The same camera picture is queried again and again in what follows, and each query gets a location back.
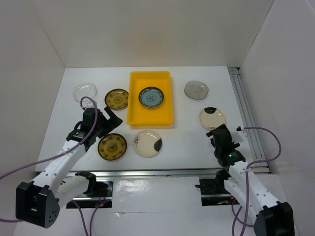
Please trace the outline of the blue floral plate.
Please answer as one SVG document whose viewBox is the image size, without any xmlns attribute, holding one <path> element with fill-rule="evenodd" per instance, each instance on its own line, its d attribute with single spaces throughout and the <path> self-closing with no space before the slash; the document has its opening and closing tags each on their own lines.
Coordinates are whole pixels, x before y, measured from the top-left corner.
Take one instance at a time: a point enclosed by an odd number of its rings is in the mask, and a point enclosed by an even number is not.
<svg viewBox="0 0 315 236">
<path fill-rule="evenodd" d="M 157 87 L 146 87 L 140 91 L 138 101 L 145 108 L 157 108 L 164 101 L 164 93 Z"/>
</svg>

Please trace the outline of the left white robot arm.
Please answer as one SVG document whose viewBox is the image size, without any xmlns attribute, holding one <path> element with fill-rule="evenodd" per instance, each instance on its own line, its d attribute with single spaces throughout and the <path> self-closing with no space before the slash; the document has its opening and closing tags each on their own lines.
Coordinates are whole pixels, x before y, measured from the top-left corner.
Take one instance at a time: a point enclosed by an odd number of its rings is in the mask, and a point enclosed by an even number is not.
<svg viewBox="0 0 315 236">
<path fill-rule="evenodd" d="M 80 194 L 92 196 L 97 191 L 96 176 L 78 171 L 73 177 L 66 176 L 73 166 L 87 153 L 97 138 L 108 135 L 122 124 L 110 108 L 86 108 L 82 121 L 68 134 L 59 158 L 53 160 L 30 182 L 21 182 L 16 188 L 15 216 L 18 220 L 51 227 L 60 210 Z"/>
</svg>

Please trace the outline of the clear plastic plate left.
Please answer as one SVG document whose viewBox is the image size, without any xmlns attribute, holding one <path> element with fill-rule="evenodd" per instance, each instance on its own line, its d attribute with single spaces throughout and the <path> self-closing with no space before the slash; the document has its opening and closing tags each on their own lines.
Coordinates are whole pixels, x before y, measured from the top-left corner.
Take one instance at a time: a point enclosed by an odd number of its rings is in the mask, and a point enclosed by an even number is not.
<svg viewBox="0 0 315 236">
<path fill-rule="evenodd" d="M 79 84 L 73 89 L 72 95 L 76 102 L 80 102 L 85 96 L 94 99 L 97 95 L 97 88 L 93 83 Z"/>
</svg>

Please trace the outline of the clear grey plastic plate right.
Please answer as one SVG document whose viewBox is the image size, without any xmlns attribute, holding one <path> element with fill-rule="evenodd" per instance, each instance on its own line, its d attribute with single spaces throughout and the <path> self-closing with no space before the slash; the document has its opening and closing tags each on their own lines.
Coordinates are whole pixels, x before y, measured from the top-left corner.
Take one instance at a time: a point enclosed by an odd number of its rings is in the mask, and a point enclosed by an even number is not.
<svg viewBox="0 0 315 236">
<path fill-rule="evenodd" d="M 184 93 L 187 97 L 194 100 L 203 100 L 209 93 L 208 86 L 200 81 L 189 81 L 184 87 Z"/>
</svg>

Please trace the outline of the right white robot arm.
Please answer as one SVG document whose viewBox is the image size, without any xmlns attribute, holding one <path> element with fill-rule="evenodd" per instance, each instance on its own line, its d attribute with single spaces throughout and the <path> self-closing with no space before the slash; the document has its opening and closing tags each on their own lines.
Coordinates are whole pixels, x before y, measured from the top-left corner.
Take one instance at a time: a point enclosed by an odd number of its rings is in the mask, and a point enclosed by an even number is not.
<svg viewBox="0 0 315 236">
<path fill-rule="evenodd" d="M 291 205 L 281 202 L 260 182 L 251 169 L 257 162 L 247 162 L 237 150 L 240 145 L 233 141 L 226 125 L 222 124 L 206 135 L 222 167 L 216 172 L 216 190 L 230 193 L 244 210 L 240 234 L 244 234 L 250 220 L 257 236 L 293 236 L 295 228 Z"/>
</svg>

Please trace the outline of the yellow patterned plate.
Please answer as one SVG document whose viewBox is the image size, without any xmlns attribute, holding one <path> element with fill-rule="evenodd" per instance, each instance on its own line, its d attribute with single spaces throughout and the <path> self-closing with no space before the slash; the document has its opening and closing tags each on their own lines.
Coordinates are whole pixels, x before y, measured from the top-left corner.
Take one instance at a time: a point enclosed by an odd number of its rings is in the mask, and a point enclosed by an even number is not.
<svg viewBox="0 0 315 236">
<path fill-rule="evenodd" d="M 112 110 L 121 110 L 128 105 L 128 95 L 129 93 L 124 89 L 113 89 L 106 94 L 104 102 Z"/>
<path fill-rule="evenodd" d="M 97 146 L 99 156 L 106 161 L 116 161 L 127 151 L 126 139 L 117 133 L 103 137 Z"/>
</svg>

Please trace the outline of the aluminium rail right side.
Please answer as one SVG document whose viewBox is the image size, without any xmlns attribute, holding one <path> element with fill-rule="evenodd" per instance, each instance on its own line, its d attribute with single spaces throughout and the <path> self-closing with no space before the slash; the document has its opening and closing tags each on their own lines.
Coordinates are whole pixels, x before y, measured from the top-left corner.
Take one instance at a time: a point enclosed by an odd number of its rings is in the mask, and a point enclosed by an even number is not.
<svg viewBox="0 0 315 236">
<path fill-rule="evenodd" d="M 245 127 L 254 127 L 252 112 L 245 93 L 243 83 L 241 81 L 239 68 L 228 67 L 228 73 L 231 78 L 232 86 L 240 109 L 242 121 Z M 258 135 L 258 131 L 251 129 L 246 131 L 247 139 L 249 141 L 250 150 L 252 152 L 253 161 L 265 160 L 265 153 Z"/>
</svg>

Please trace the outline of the yellow plastic bin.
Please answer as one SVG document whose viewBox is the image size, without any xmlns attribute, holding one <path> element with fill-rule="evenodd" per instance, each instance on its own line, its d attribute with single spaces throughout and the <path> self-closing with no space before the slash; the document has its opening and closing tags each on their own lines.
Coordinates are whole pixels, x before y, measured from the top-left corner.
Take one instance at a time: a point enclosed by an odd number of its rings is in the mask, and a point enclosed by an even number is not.
<svg viewBox="0 0 315 236">
<path fill-rule="evenodd" d="M 164 94 L 156 108 L 146 108 L 138 100 L 140 91 L 154 86 Z M 130 73 L 126 121 L 131 126 L 169 126 L 174 121 L 171 76 L 168 71 L 133 71 Z"/>
</svg>

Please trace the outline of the white front cover board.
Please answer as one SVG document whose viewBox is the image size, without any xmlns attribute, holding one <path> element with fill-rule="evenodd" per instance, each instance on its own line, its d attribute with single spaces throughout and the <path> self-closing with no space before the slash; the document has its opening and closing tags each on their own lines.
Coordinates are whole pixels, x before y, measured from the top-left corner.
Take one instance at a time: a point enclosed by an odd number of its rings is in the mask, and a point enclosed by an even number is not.
<svg viewBox="0 0 315 236">
<path fill-rule="evenodd" d="M 153 177 L 115 180 L 112 210 L 117 213 L 165 213 L 201 208 L 198 177 Z"/>
</svg>

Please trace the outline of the cream plate black brushstroke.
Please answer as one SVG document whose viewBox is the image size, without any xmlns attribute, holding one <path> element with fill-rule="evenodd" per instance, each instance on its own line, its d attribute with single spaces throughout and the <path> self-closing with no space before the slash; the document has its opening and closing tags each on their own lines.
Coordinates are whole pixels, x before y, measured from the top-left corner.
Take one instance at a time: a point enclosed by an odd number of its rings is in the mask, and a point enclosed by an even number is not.
<svg viewBox="0 0 315 236">
<path fill-rule="evenodd" d="M 162 148 L 162 137 L 153 130 L 138 132 L 133 140 L 133 150 L 144 158 L 156 156 Z"/>
<path fill-rule="evenodd" d="M 199 121 L 207 130 L 213 130 L 227 123 L 225 114 L 218 108 L 206 107 L 199 113 Z"/>
</svg>

